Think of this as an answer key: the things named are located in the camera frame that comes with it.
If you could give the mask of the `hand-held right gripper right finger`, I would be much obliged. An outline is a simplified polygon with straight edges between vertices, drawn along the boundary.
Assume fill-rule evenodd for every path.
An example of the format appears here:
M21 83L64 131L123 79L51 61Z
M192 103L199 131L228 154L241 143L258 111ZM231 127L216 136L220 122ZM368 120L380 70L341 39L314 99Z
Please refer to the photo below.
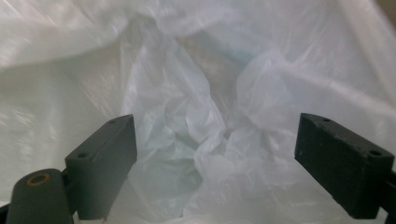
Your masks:
M395 156L318 115L300 116L294 158L355 219L395 218Z

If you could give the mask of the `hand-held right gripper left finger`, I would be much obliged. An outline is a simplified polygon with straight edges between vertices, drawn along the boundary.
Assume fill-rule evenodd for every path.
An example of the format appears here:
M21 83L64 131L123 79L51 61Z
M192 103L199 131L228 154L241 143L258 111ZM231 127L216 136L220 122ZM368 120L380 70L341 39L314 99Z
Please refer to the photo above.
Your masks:
M75 195L73 205L80 219L108 216L136 158L132 115L106 122L66 156L66 172Z

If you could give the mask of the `white plastic bag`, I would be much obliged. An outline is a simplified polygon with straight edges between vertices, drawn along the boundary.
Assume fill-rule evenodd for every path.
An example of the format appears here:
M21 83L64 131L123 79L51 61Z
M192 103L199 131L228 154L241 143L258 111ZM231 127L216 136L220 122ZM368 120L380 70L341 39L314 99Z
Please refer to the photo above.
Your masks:
M0 205L131 114L138 159L96 224L383 224L295 160L303 113L396 154L375 0L0 0Z

